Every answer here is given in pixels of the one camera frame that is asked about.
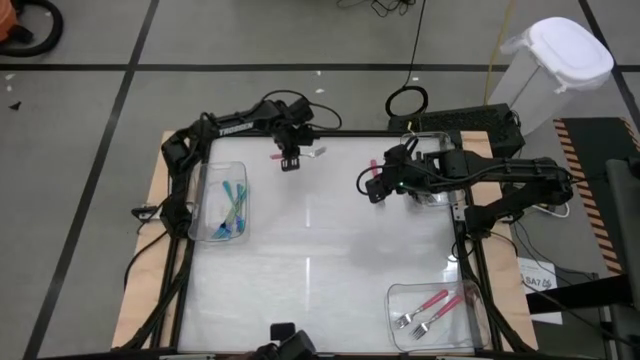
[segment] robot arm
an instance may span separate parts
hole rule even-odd
[[[460,214],[470,235],[485,236],[500,218],[519,218],[532,205],[562,205],[573,197],[571,174],[550,158],[489,159],[460,149],[416,152],[413,157],[417,142],[417,138],[411,138],[385,152],[382,172],[365,182],[365,194],[372,203],[384,200],[393,191],[435,194],[466,189],[478,182],[525,183],[502,199],[486,206],[467,206]]]
[[[165,141],[161,152],[171,178],[171,194],[162,203],[160,219],[169,235],[187,237],[191,224],[186,206],[189,178],[197,163],[208,161],[215,139],[249,130],[268,133],[282,152],[282,170],[300,168],[300,146],[311,146],[319,138],[308,124],[313,119],[310,105],[304,97],[291,105],[263,99],[247,111],[219,118],[203,113],[190,127]]]

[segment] white paper label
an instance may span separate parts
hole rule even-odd
[[[540,265],[538,265],[535,260],[524,258],[518,258],[518,263],[520,264],[522,281],[527,285],[538,291],[545,291],[558,287],[555,276],[556,269],[553,264],[545,261],[538,261],[538,263],[540,263]],[[532,293],[533,290],[525,286],[524,292],[529,294]],[[562,325],[562,314],[559,312],[531,315],[531,319],[534,321]]]

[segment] red-handled fork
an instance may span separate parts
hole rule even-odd
[[[444,306],[440,308],[440,310],[438,310],[438,312],[435,315],[433,315],[431,319],[429,319],[429,321],[425,321],[421,323],[420,325],[418,325],[418,327],[416,327],[415,330],[411,332],[411,335],[413,335],[413,338],[418,340],[421,337],[423,337],[424,334],[426,334],[427,331],[429,331],[429,326],[431,326],[431,324],[433,324],[434,321],[440,319],[444,314],[446,314],[451,309],[456,307],[456,305],[461,303],[462,300],[463,299],[460,295],[454,296],[453,299],[449,300],[448,303],[444,304]]]
[[[448,290],[440,290],[440,292],[438,292],[434,297],[432,297],[431,299],[427,300],[426,303],[420,305],[419,308],[417,308],[415,311],[410,312],[410,313],[406,313],[402,316],[400,316],[396,321],[395,324],[396,326],[398,326],[398,329],[402,329],[403,327],[411,324],[411,321],[413,320],[413,317],[416,316],[417,314],[427,310],[428,308],[432,307],[435,303],[437,303],[438,301],[444,299],[447,297],[447,295],[449,295],[449,291]]]

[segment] plastic container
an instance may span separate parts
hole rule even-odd
[[[195,199],[189,227],[191,239],[228,242],[246,238],[249,189],[243,163],[202,165]]]
[[[409,133],[404,134],[400,138],[400,143],[404,144],[411,137],[418,137],[418,145],[416,145],[416,149],[413,152],[415,157],[416,152],[420,151],[422,153],[430,153],[437,152],[443,150],[450,150],[454,148],[453,143],[451,142],[451,138],[448,134],[443,132],[419,132],[419,133]],[[422,139],[437,139],[438,143],[433,141],[420,141]],[[438,194],[416,194],[416,193],[407,193],[404,196],[405,203],[407,207],[416,207],[416,206],[447,206],[457,204],[460,201],[465,199],[464,190],[451,191],[451,192],[442,192]]]
[[[413,316],[400,328],[397,320],[412,313],[423,304],[431,304]],[[429,325],[418,339],[413,336],[420,323],[429,321],[447,304],[455,304],[449,311]],[[386,299],[389,332],[395,346],[404,352],[450,350],[472,351],[484,348],[491,340],[489,322],[478,287],[471,281],[449,283],[396,284],[389,288]]]
[[[578,92],[599,88],[613,68],[613,57],[591,33],[561,17],[538,21],[507,40],[501,50],[517,53],[489,103],[506,103],[515,110],[523,135],[551,118]]]

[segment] orange black hazard stripe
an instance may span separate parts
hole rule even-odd
[[[626,121],[623,120],[623,122],[629,130],[636,148],[640,151],[640,143],[633,136],[631,126]],[[582,171],[582,166],[580,166],[580,159],[578,159],[578,154],[576,154],[576,150],[571,144],[571,138],[569,137],[569,132],[567,131],[564,122],[562,119],[554,120],[554,125],[556,127],[556,133],[558,133],[558,137],[560,139],[560,144],[562,145],[562,150],[564,151],[564,155],[569,163],[569,172],[571,172],[575,177],[585,178],[586,176]],[[578,194],[580,194],[580,197],[582,198],[582,203],[584,204],[584,208],[587,212],[591,229],[598,241],[598,247],[600,248],[600,252],[602,253],[602,258],[604,259],[607,269],[611,275],[622,274],[622,266],[620,266],[618,256],[613,249],[613,244],[609,239],[609,233],[602,221],[602,216],[600,215],[600,211],[598,210],[598,205],[596,204],[593,194],[589,189],[589,184],[585,181],[577,183],[576,186],[578,188]]]

